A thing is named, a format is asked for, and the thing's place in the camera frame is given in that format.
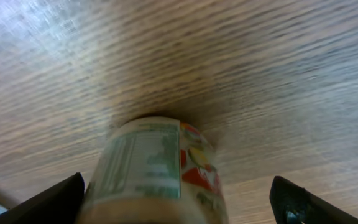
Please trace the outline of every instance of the black object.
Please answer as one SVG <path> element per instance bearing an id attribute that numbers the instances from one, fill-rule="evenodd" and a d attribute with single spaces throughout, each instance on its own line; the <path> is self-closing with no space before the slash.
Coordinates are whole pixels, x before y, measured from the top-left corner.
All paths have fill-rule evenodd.
<path id="1" fill-rule="evenodd" d="M 0 224 L 74 223 L 84 197 L 80 173 L 0 214 Z"/>
<path id="2" fill-rule="evenodd" d="M 358 224 L 358 219 L 283 177 L 275 177 L 270 204 L 277 224 Z"/>

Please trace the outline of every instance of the bottle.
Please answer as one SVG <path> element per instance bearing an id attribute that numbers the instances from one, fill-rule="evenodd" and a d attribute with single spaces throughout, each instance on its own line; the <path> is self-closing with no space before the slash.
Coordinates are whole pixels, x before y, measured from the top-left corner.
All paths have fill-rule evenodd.
<path id="1" fill-rule="evenodd" d="M 214 151 L 189 124 L 131 121 L 103 151 L 77 222 L 228 223 Z"/>

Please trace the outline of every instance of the wood grain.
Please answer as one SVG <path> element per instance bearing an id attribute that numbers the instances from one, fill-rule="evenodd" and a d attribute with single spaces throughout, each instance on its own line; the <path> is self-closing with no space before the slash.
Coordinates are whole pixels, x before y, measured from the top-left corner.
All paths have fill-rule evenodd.
<path id="1" fill-rule="evenodd" d="M 0 190 L 88 181 L 145 114 L 215 145 L 231 223 L 275 175 L 358 217 L 358 0 L 0 1 Z"/>

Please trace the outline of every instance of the wooden surface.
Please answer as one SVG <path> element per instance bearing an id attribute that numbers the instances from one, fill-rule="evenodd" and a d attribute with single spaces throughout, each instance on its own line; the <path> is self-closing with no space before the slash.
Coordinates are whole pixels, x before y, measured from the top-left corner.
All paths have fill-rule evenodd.
<path id="1" fill-rule="evenodd" d="M 231 223 L 275 175 L 358 217 L 358 0 L 0 1 L 0 190 L 89 180 L 150 113 L 215 145 Z"/>

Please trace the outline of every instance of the tabletop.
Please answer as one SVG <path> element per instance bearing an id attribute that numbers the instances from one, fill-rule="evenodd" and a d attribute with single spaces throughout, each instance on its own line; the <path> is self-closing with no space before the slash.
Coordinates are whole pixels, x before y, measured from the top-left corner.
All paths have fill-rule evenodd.
<path id="1" fill-rule="evenodd" d="M 0 1 L 0 191 L 88 182 L 148 114 L 211 141 L 233 224 L 275 175 L 358 218 L 358 0 Z"/>

